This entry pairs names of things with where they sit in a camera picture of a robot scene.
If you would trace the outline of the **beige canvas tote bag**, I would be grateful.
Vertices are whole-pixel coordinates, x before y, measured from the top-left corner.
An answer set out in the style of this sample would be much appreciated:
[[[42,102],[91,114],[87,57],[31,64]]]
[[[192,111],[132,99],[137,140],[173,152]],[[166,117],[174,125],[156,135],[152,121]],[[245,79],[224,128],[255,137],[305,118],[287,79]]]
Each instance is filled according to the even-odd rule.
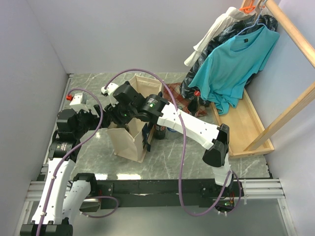
[[[157,79],[135,75],[129,82],[144,97],[158,94],[163,89],[162,83]],[[114,154],[141,163],[146,152],[151,148],[150,141],[154,132],[152,126],[148,122],[136,118],[128,123],[129,132],[124,128],[116,128],[116,126],[112,122],[107,129],[107,134],[114,148]]]

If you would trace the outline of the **cola bottle red cap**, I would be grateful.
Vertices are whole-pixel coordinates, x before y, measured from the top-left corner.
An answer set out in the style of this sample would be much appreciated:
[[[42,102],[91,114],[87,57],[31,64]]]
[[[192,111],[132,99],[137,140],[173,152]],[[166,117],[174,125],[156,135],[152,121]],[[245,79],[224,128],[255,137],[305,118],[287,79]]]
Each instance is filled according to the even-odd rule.
[[[197,117],[199,113],[199,107],[200,107],[199,97],[200,97],[200,91],[196,90],[193,94],[192,100],[187,106],[188,113],[194,117]]]
[[[154,137],[158,140],[162,140],[166,135],[166,127],[158,124],[154,125]]]
[[[116,128],[124,128],[127,132],[130,131],[128,124],[117,124]]]

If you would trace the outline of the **Pocari bottle blue cap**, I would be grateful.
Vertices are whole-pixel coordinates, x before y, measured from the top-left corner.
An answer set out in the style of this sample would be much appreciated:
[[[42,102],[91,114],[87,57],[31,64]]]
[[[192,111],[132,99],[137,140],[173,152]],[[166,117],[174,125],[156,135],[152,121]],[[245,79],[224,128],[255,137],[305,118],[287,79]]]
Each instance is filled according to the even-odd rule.
[[[170,132],[173,132],[173,133],[176,133],[177,131],[176,130],[174,130],[174,129],[172,129],[172,128],[167,128]]]

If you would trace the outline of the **cola bottle red cap front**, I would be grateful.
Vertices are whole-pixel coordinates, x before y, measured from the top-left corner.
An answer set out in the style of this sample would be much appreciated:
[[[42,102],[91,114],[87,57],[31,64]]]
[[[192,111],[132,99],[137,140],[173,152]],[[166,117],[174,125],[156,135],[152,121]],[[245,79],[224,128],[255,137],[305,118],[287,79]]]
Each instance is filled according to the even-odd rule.
[[[200,91],[196,90],[193,94],[192,100],[187,106],[188,113],[194,117],[197,117],[199,113],[199,107],[200,107],[199,97],[200,97]]]

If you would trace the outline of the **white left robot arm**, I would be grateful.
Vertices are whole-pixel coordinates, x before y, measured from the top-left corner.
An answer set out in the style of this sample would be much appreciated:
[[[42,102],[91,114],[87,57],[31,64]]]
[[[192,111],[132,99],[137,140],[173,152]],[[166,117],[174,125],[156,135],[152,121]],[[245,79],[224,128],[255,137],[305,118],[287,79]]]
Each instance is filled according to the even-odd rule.
[[[57,130],[52,137],[48,152],[48,171],[39,205],[31,222],[21,226],[22,236],[71,236],[73,221],[83,201],[99,196],[94,174],[77,175],[68,188],[78,152],[83,144],[81,138],[88,132],[97,132],[109,126],[100,105],[80,110],[72,106],[57,115]]]

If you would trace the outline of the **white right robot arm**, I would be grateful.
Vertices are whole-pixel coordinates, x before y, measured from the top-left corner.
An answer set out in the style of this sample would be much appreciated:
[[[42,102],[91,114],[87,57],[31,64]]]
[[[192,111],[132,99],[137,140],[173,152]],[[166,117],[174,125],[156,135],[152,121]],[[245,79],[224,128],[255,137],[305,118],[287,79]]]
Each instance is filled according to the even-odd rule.
[[[101,93],[108,96],[110,104],[106,113],[118,126],[125,127],[133,118],[154,125],[165,126],[195,140],[205,148],[202,157],[215,176],[217,193],[226,196],[233,190],[231,166],[228,161],[229,127],[206,123],[175,108],[162,97],[150,94],[144,97],[129,82],[122,85],[110,83]]]

